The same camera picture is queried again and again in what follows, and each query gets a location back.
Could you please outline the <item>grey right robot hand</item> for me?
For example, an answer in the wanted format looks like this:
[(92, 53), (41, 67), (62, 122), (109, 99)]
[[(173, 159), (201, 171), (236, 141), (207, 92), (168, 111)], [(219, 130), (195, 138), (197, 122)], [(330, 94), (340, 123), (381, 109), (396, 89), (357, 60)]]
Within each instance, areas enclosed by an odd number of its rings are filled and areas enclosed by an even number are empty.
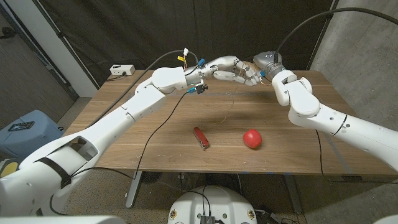
[(259, 53), (253, 57), (253, 62), (261, 77), (270, 81), (285, 69), (282, 64), (282, 56), (276, 54), (275, 51)]

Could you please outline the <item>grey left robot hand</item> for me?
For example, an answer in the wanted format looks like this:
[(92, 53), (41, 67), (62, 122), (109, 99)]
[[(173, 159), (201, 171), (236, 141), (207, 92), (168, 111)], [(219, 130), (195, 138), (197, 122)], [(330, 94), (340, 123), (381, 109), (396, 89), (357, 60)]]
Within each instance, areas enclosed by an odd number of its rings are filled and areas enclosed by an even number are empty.
[(256, 66), (236, 56), (224, 56), (207, 62), (199, 69), (200, 75), (206, 78), (231, 81), (247, 86), (255, 86), (262, 82)]

